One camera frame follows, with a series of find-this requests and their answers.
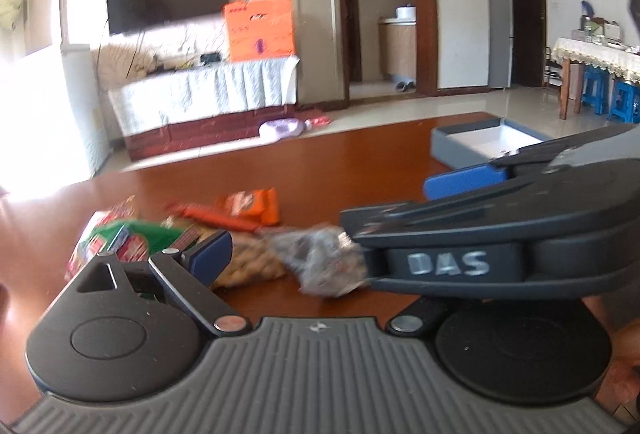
open box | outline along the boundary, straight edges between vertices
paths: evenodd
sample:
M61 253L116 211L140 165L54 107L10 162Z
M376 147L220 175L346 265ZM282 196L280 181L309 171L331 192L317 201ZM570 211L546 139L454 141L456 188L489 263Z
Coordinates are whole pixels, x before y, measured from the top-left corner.
M549 136L505 118L450 125L431 131L431 157L457 170L488 163Z

brown table top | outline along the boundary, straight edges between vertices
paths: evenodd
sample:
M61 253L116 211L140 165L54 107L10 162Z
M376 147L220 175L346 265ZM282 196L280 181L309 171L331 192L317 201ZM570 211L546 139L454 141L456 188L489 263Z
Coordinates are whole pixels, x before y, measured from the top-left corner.
M0 199L0 420L12 422L39 397L24 362L26 339L63 289L66 261L94 211L135 195L142 216L159 221L170 202L211 204L220 194L274 187L284 224L337 224L345 208L423 199L425 178L447 170L430 157L431 129L487 117L447 116L285 141L106 174L44 199ZM371 290L310 297L292 276L220 295L254 322L279 315L376 316L384 324L415 299Z

wooden cabinet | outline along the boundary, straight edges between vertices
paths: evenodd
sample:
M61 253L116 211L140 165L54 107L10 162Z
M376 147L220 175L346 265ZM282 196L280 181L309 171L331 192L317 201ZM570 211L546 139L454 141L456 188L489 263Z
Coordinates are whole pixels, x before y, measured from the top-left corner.
M387 80L416 77L415 22L380 20L380 71Z

white lettering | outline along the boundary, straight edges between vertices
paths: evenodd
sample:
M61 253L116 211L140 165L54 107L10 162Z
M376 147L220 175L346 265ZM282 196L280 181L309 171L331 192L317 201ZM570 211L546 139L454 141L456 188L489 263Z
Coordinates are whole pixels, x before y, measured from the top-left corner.
M407 256L409 271L414 275L424 275L433 271L431 257L426 253L412 253Z
M489 270L491 269L489 264L484 260L480 260L479 257L486 257L486 252L470 251L462 256L462 262L464 262L466 266L469 266L469 268L475 268L465 271L465 275L476 277L478 275L486 275L489 273Z
M436 263L436 275L460 275L462 271L458 267L456 258L452 253L440 253L438 254L438 261Z

white tablecloth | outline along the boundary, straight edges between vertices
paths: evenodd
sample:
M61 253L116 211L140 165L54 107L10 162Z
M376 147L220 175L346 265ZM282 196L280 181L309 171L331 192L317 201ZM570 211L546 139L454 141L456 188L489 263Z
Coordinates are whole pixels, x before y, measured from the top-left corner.
M296 56L150 76L109 91L124 136L296 99Z
M551 57L559 64L566 58L583 64L594 65L626 81L640 81L640 56L619 49L581 42L570 38L558 38Z

